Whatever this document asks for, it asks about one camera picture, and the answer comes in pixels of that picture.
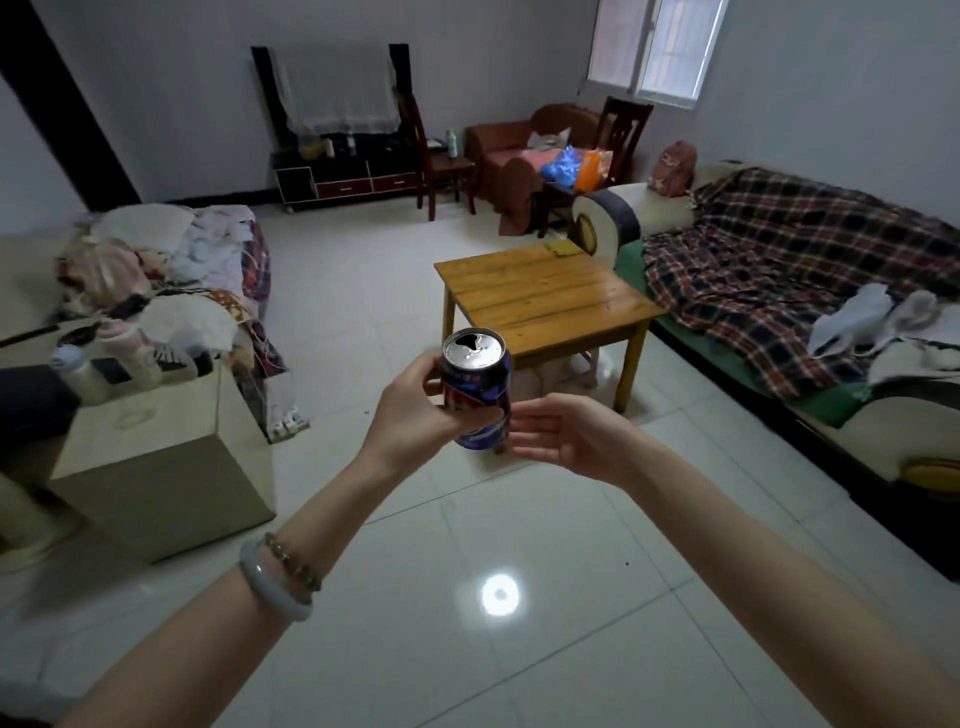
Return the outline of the person's left hand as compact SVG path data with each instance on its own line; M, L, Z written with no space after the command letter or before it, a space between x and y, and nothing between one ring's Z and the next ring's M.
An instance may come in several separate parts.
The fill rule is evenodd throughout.
M441 406L431 399L443 392L442 359L438 350L420 354L381 394L355 459L379 479L399 484L447 445L441 444Z

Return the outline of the person's right hand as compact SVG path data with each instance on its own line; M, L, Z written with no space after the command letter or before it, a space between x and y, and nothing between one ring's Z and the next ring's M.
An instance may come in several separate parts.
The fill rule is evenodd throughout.
M521 420L511 410L509 450L518 457L627 490L641 482L661 445L627 418L594 400L594 420Z

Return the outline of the blue and red drink can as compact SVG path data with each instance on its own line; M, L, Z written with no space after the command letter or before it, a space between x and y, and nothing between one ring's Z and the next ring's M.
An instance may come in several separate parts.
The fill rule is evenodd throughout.
M497 407L497 423L462 435L456 443L474 452L499 451L506 444L512 415L513 360L505 340L489 328L451 333L441 347L439 375L443 406L450 411Z

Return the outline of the person's right forearm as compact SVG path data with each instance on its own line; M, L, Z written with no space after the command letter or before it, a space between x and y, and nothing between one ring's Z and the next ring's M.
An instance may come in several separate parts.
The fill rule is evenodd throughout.
M833 728L960 728L960 681L663 443L620 487Z

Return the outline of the person's left forearm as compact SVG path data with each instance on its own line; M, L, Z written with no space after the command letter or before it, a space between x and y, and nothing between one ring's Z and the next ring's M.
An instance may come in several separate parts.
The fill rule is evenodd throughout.
M319 577L403 481L385 481L355 459L277 536ZM296 601L309 600L266 545L259 557ZM292 625L234 565L115 663L56 728L211 728Z

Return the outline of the wooden coffee table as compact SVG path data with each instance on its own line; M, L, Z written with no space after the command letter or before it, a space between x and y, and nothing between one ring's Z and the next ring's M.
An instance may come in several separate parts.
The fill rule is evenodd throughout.
M612 409L627 410L646 334L666 311L587 252L556 258L546 244L437 262L443 282L442 337L460 310L474 327L505 340L513 369L626 342Z

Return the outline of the clear plastic bag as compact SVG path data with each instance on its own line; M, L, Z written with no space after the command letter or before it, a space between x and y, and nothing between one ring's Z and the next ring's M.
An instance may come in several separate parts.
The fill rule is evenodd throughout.
M226 359L242 398L272 445L309 428L297 403L294 374L261 321L249 319L238 325Z

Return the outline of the orange bag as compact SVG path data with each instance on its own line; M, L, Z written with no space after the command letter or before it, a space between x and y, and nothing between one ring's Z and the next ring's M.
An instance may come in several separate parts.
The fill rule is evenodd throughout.
M573 188L581 193L590 193L600 188L609 176L614 155L612 150L583 151Z

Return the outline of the blue plastic bag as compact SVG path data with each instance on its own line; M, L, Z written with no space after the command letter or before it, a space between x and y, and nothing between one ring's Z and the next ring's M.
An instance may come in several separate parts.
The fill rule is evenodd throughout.
M540 168L542 178L560 188L573 188L583 163L584 151L570 145L564 147Z

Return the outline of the dark wooden chair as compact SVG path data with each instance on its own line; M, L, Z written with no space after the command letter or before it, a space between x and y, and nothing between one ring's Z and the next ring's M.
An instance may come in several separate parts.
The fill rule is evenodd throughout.
M417 208L421 210L426 206L428 220L433 222L437 214L438 188L447 185L456 202L465 195L469 213L475 215L474 162L462 155L450 156L448 151L431 151L415 96L399 87L393 88L392 95L400 119L399 134L414 158Z
M606 98L587 151L596 151L600 155L609 154L609 165L591 188L592 191L610 188L626 181L632 169L634 152L653 110L652 103L636 103L615 96ZM577 187L574 180L570 184L562 184L554 179L543 182L534 206L536 233L539 238L546 236L551 215L566 219L564 211L572 207L576 197L588 192L585 186L584 183Z

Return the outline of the pale jade bangle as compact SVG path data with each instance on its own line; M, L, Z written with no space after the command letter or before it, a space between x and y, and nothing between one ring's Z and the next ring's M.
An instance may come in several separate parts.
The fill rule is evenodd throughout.
M238 567L246 584L260 601L269 605L290 623L304 623L312 615L313 604L296 601L282 586L280 577L271 574L260 562L260 542L250 539L243 542L239 551Z

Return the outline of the plaid blanket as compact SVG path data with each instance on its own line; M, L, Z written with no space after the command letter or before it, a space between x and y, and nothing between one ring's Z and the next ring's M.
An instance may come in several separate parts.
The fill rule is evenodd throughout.
M808 352L817 319L864 286L960 303L960 229L858 190L743 167L660 214L635 213L650 295L783 401L865 381L867 356Z

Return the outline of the black and red television stand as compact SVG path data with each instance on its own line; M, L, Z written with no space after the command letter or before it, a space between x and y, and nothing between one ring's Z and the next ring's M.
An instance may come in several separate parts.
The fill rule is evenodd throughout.
M402 145L335 150L313 160L298 151L274 151L270 167L286 213L365 202L417 191L421 174Z

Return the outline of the cardboard box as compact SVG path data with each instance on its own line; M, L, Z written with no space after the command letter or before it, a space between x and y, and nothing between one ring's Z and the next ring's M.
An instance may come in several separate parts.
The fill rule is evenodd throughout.
M277 516L270 443L223 364L78 409L48 486L148 564Z

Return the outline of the white garments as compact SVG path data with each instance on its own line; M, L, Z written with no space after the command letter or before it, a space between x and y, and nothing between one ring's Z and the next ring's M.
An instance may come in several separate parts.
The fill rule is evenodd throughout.
M960 302L918 290L894 303L885 284L870 283L814 322L806 351L814 359L869 358L870 387L960 381Z

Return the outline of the pile of clothes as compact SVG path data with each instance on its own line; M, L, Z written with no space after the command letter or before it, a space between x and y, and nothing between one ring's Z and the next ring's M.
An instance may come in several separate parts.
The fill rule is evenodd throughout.
M271 294L270 252L242 204L140 203L80 223L54 262L61 318L107 312L140 296L197 292L259 319Z

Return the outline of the cream and black sofa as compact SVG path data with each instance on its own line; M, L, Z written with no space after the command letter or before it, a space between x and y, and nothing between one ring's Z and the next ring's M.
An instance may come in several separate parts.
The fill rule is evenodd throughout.
M679 212L693 190L743 167L724 160L696 171L687 195L666 199L645 183L624 184L580 197L573 205L574 240L613 265L647 298L643 242L636 213L650 225L661 210ZM779 169L771 169L791 174ZM748 408L789 440L808 429L822 441L815 462L833 474L859 504L951 580L960 580L960 380L907 379L870 387L864 404L838 428L799 414Z

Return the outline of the pink tumbler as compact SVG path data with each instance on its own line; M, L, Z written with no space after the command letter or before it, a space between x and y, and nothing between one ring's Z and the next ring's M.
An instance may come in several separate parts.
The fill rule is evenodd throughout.
M105 319L99 324L95 337L103 351L117 360L139 389L152 390L162 385L157 351L138 325Z

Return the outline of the white lace cover cloth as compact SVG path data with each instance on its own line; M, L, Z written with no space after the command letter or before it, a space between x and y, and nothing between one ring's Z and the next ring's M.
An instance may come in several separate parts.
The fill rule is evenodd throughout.
M286 125L294 135L389 135L400 129L386 45L308 42L268 51Z

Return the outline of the black television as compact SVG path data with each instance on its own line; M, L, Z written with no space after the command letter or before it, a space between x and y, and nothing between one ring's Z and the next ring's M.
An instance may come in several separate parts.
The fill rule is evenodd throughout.
M249 51L276 147L278 150L294 150L298 146L298 137L288 126L288 117L276 83L271 49L267 46L254 45L249 48ZM409 44L390 43L389 57L395 86L403 93L413 93Z

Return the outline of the white bottle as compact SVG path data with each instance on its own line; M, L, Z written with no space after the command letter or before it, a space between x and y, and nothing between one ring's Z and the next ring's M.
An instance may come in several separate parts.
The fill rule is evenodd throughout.
M110 399L110 384L79 346L57 346L51 354L50 367L84 407L100 406Z

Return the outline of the dark garment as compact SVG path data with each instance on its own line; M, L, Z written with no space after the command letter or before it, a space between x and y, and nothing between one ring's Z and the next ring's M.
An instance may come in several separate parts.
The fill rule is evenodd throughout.
M61 449L80 406L49 366L0 369L0 462Z

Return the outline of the window with white frame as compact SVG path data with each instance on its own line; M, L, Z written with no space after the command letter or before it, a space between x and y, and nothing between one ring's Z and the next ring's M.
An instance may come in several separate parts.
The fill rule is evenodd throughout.
M585 82L692 109L730 0L598 0Z

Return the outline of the dark door frame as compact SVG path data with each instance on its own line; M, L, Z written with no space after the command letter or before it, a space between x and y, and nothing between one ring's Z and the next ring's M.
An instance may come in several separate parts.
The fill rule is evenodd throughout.
M32 0L0 0L0 77L90 212L141 203Z

